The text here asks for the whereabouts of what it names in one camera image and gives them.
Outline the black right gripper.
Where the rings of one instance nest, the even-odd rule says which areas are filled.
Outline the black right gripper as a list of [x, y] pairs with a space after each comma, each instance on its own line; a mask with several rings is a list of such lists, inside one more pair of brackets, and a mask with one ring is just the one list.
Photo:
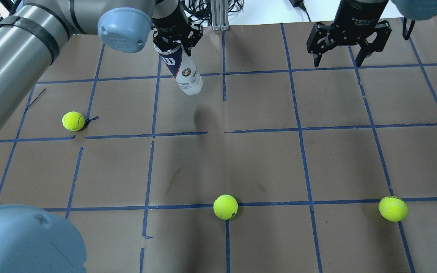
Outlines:
[[391, 33], [390, 23], [380, 20], [387, 2], [342, 0], [330, 25], [315, 22], [307, 40], [314, 67], [318, 68], [322, 56], [337, 46], [360, 46], [355, 58], [357, 67], [374, 52], [382, 52]]

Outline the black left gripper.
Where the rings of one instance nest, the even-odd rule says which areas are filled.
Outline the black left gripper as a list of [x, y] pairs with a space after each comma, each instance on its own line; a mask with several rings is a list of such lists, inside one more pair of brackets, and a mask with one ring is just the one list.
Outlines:
[[180, 43], [191, 57], [192, 48], [203, 36], [203, 27], [192, 24], [178, 0], [156, 0], [151, 22], [156, 28], [153, 43], [160, 52], [168, 52]]

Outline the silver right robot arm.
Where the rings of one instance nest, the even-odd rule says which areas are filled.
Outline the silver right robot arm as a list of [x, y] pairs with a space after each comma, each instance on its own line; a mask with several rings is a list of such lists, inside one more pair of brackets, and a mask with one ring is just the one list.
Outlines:
[[[393, 4], [403, 17], [405, 40], [410, 38], [417, 21], [437, 16], [437, 0], [394, 0]], [[392, 33], [390, 23], [381, 20], [386, 6], [386, 0], [340, 1], [333, 23], [316, 22], [307, 39], [307, 51], [313, 55], [314, 66], [318, 67], [322, 56], [338, 46], [359, 45], [357, 66], [374, 52], [382, 52]]]

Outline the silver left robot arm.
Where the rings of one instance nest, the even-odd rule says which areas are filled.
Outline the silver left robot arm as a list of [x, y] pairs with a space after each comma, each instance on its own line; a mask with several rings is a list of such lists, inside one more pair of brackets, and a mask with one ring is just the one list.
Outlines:
[[[25, 0], [0, 22], [0, 130], [75, 34], [97, 35], [125, 53], [151, 28], [160, 54], [191, 55], [203, 28], [177, 0]], [[86, 247], [67, 219], [33, 206], [0, 204], [0, 273], [85, 273]]]

